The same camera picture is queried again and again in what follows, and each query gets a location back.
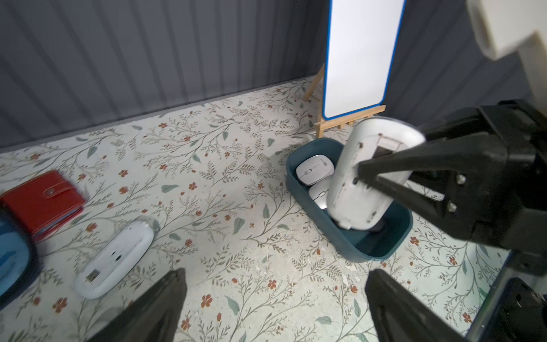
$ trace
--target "whiteboard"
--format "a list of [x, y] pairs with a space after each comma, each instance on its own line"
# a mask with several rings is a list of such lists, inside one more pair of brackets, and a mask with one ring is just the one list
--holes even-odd
[[326, 120], [382, 103], [405, 0], [331, 0]]

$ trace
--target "white mouse case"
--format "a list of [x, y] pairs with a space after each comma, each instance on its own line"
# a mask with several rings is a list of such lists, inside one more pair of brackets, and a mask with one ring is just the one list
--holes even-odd
[[[391, 118], [373, 117], [358, 124], [342, 150], [333, 183], [327, 194], [330, 216], [344, 229], [372, 228], [389, 208], [392, 198], [357, 182], [357, 164], [376, 156], [417, 146], [426, 141], [415, 127]], [[381, 176], [403, 184], [412, 171], [383, 173]]]

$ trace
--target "wooden easel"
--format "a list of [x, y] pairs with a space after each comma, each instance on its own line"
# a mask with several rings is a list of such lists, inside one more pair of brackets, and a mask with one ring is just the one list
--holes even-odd
[[[323, 63], [323, 66], [321, 67], [317, 75], [315, 75], [315, 78], [310, 84], [310, 87], [304, 93], [304, 97], [302, 98], [302, 100], [308, 101], [310, 99], [310, 97], [312, 96], [311, 94], [317, 87], [317, 84], [319, 84], [319, 82], [323, 79], [324, 76], [325, 76], [325, 64]], [[350, 115], [344, 115], [343, 117], [339, 117], [333, 120], [325, 120], [323, 119], [323, 115], [322, 115], [322, 110], [323, 110], [322, 100], [318, 98], [316, 99], [319, 101], [319, 113], [317, 115], [317, 122], [315, 123], [315, 132], [316, 132], [315, 138], [323, 137], [323, 132], [326, 129], [336, 127], [336, 126], [338, 126], [339, 129], [342, 129], [344, 128], [345, 124], [349, 124], [353, 126], [353, 122], [355, 120], [368, 118], [373, 116], [374, 114], [378, 114], [386, 110], [386, 106], [382, 105], [382, 106], [376, 106], [373, 108], [365, 109]]]

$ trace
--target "blue whiteboard frame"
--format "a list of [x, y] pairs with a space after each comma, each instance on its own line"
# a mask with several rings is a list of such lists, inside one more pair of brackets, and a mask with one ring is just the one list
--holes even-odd
[[399, 40], [399, 33], [400, 33], [400, 30], [401, 30], [401, 22], [403, 21], [403, 15], [405, 14], [405, 7], [406, 7], [406, 0], [404, 0], [403, 9], [401, 10], [401, 18], [399, 18], [399, 27], [397, 28], [397, 36], [395, 37], [395, 45], [393, 46], [393, 52], [391, 52], [391, 62], [389, 63], [389, 71], [387, 72], [386, 87], [383, 90], [382, 101], [380, 101], [379, 103], [377, 103], [375, 105], [372, 105], [372, 106], [367, 106], [367, 107], [355, 109], [354, 111], [339, 114], [339, 115], [336, 115], [335, 117], [326, 118], [325, 117], [325, 97], [327, 95], [327, 75], [328, 75], [328, 70], [329, 70], [329, 48], [330, 48], [330, 25], [331, 25], [331, 17], [332, 17], [332, 14], [333, 14], [333, 1], [334, 0], [329, 0], [329, 26], [328, 26], [328, 29], [327, 29], [327, 55], [325, 57], [325, 76], [324, 76], [324, 79], [323, 79], [323, 103], [321, 103], [321, 107], [322, 107], [321, 108], [321, 115], [323, 116], [323, 119], [325, 119], [327, 121], [328, 120], [333, 120], [333, 119], [336, 119], [336, 118], [339, 118], [339, 117], [343, 117], [344, 115], [350, 115], [350, 114], [353, 114], [353, 113], [364, 111], [365, 109], [377, 107], [377, 106], [381, 105], [383, 103], [383, 101], [386, 99], [387, 85], [389, 84], [389, 76], [391, 75], [391, 67], [393, 66], [393, 57], [395, 56], [395, 49], [397, 48], [397, 41]]

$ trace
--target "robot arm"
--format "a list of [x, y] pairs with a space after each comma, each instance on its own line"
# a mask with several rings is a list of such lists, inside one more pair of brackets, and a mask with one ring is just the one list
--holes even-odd
[[[503, 101], [422, 131], [428, 143], [362, 161], [358, 178], [457, 239], [514, 250], [511, 267], [547, 273], [547, 118], [523, 101]], [[380, 175], [403, 170], [444, 198]]]

